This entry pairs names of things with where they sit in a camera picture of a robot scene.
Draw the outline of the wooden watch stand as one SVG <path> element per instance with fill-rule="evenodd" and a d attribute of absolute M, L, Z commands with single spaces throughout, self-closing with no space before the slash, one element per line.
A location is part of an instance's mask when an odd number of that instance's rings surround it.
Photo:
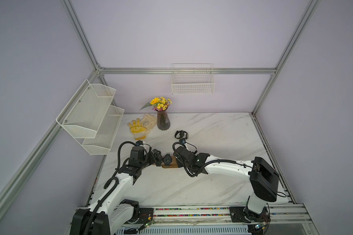
<path fill-rule="evenodd" d="M 160 164 L 155 164 L 162 168 L 178 168 L 177 159 L 175 156 L 163 156 Z"/>

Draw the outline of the black watch pair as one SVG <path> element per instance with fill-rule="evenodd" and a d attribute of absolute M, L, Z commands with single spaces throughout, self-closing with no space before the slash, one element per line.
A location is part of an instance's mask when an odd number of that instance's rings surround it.
<path fill-rule="evenodd" d="M 176 131 L 176 133 L 174 134 L 174 137 L 178 140 L 180 139 L 188 139 L 189 135 L 186 131 L 183 131 L 183 130 L 178 130 Z"/>

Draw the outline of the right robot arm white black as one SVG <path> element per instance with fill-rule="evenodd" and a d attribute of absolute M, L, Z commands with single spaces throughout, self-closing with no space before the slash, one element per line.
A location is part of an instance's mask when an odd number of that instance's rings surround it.
<path fill-rule="evenodd" d="M 200 174 L 219 174 L 231 176 L 250 183 L 252 193 L 238 219 L 245 223 L 265 218 L 266 204 L 276 202 L 278 197 L 279 174 L 262 157 L 252 161 L 235 161 L 218 158 L 207 153 L 197 153 L 177 143 L 173 144 L 174 156 L 179 168 L 183 168 L 190 177 Z"/>

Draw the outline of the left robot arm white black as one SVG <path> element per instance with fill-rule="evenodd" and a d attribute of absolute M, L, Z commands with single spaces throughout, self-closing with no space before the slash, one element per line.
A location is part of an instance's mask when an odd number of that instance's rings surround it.
<path fill-rule="evenodd" d="M 115 235 L 126 223 L 139 217 L 139 202 L 123 195 L 150 165 L 161 166 L 162 154 L 142 141 L 125 141 L 118 147 L 118 166 L 104 185 L 102 196 L 86 209 L 78 209 L 72 219 L 71 235 Z"/>

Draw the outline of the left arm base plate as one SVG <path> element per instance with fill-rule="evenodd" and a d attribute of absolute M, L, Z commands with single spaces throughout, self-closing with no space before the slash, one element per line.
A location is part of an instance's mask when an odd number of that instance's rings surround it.
<path fill-rule="evenodd" d="M 140 208 L 135 224 L 146 224 L 153 220 L 154 208 Z"/>

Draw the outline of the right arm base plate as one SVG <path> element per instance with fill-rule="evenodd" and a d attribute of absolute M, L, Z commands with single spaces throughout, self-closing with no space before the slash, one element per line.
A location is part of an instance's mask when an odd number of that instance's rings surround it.
<path fill-rule="evenodd" d="M 247 207 L 230 207 L 229 214 L 233 223 L 255 223 L 269 222 L 269 213 L 266 208 L 263 208 L 260 214 L 250 211 Z"/>

